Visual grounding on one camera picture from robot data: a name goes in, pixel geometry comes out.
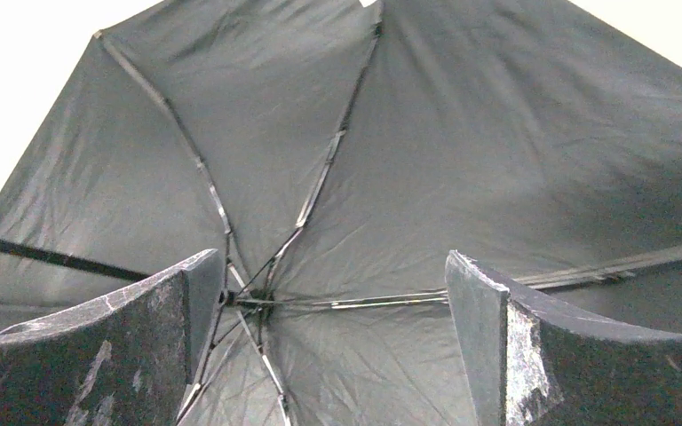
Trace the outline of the beige folding umbrella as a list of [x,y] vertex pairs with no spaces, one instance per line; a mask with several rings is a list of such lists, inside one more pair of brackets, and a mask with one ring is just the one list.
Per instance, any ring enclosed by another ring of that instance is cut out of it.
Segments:
[[206,249],[172,425],[479,425],[457,251],[682,334],[682,68],[568,1],[163,1],[0,191],[0,331]]

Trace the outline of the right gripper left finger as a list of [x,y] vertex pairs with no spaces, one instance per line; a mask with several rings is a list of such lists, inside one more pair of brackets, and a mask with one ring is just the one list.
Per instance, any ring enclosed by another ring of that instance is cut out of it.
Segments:
[[172,425],[202,376],[224,290],[206,249],[0,331],[0,425]]

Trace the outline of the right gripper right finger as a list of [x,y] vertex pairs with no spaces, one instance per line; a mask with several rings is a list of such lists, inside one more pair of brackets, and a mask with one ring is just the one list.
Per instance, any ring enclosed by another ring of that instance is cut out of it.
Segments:
[[682,334],[588,312],[457,251],[445,282],[479,425],[682,425]]

